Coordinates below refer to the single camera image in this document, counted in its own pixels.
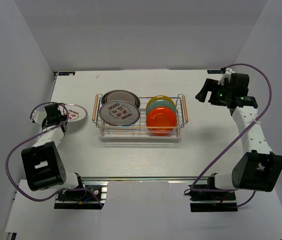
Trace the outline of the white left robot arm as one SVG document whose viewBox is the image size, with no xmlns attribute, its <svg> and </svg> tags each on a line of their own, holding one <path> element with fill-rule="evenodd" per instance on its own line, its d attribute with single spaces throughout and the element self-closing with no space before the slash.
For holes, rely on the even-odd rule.
<svg viewBox="0 0 282 240">
<path fill-rule="evenodd" d="M 86 195 L 86 186 L 77 173 L 65 170 L 58 145 L 65 137 L 69 113 L 58 103 L 44 107 L 46 115 L 42 120 L 42 135 L 36 143 L 21 152 L 26 180 L 32 191 L 45 189 L 69 189 L 75 199 Z"/>
</svg>

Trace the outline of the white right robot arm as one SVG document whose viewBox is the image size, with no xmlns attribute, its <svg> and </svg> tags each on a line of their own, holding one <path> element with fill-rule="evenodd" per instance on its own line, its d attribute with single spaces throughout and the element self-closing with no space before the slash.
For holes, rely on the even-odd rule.
<svg viewBox="0 0 282 240">
<path fill-rule="evenodd" d="M 215 106 L 227 107 L 239 131 L 243 156 L 227 173 L 215 173 L 207 185 L 207 195 L 216 200 L 224 192 L 252 190 L 271 192 L 282 171 L 282 156 L 273 152 L 259 122 L 258 104 L 248 95 L 250 78 L 243 73 L 226 73 L 221 80 L 206 79 L 196 95 Z"/>
</svg>

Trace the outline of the white plate red characters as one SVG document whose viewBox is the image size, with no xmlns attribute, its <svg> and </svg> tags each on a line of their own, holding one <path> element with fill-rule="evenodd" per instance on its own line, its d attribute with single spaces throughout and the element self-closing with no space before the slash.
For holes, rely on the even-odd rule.
<svg viewBox="0 0 282 240">
<path fill-rule="evenodd" d="M 86 120 L 88 116 L 87 110 L 77 104 L 61 103 L 59 109 L 64 116 L 68 116 L 70 123 Z"/>
</svg>

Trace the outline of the teal plate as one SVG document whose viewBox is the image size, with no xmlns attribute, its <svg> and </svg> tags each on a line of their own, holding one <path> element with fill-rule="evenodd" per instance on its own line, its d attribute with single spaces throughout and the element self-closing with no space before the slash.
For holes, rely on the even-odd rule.
<svg viewBox="0 0 282 240">
<path fill-rule="evenodd" d="M 174 113 L 176 113 L 176 107 L 175 105 L 166 100 L 166 99 L 157 99 L 157 100 L 154 100 L 153 102 L 151 102 L 147 108 L 146 108 L 146 115 L 148 115 L 150 113 L 150 111 L 152 111 L 153 109 L 155 108 L 158 108 L 158 107 L 166 107 L 166 108 L 169 108 L 170 110 L 172 110 Z"/>
</svg>

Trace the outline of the green red rimmed plate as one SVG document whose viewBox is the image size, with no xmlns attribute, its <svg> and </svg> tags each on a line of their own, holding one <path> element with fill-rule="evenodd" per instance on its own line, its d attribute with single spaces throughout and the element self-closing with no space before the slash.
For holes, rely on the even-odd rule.
<svg viewBox="0 0 282 240">
<path fill-rule="evenodd" d="M 134 93 L 127 90 L 112 90 L 107 92 L 101 99 L 101 103 L 105 104 L 111 101 L 125 101 L 140 108 L 140 99 Z"/>
</svg>

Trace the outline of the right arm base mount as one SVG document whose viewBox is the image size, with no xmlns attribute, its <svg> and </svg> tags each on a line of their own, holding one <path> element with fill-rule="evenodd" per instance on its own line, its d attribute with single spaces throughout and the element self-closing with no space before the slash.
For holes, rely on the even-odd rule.
<svg viewBox="0 0 282 240">
<path fill-rule="evenodd" d="M 190 199 L 192 213 L 237 212 L 238 205 L 234 192 L 192 191 L 188 187 L 184 195 Z"/>
</svg>

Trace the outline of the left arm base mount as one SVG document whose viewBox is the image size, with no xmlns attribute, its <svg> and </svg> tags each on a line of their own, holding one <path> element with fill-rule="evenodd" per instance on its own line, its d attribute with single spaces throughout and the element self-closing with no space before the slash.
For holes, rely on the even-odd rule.
<svg viewBox="0 0 282 240">
<path fill-rule="evenodd" d="M 88 181 L 83 186 L 88 191 L 66 191 L 57 195 L 54 209 L 57 210 L 101 210 L 107 195 L 105 181 Z"/>
</svg>

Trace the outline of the white plate coloured circles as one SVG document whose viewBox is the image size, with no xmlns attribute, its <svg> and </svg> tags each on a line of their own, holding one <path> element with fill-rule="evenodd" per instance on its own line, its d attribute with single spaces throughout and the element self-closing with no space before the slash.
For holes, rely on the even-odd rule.
<svg viewBox="0 0 282 240">
<path fill-rule="evenodd" d="M 135 124 L 140 118 L 139 109 L 122 100 L 105 103 L 99 110 L 100 118 L 110 126 L 126 127 Z"/>
</svg>

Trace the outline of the orange plate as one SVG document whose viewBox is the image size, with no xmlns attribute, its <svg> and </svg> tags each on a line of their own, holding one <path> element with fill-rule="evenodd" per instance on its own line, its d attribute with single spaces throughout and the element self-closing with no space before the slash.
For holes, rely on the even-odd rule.
<svg viewBox="0 0 282 240">
<path fill-rule="evenodd" d="M 156 107 L 146 117 L 146 126 L 152 134 L 157 136 L 171 134 L 176 125 L 176 114 L 168 107 Z"/>
</svg>

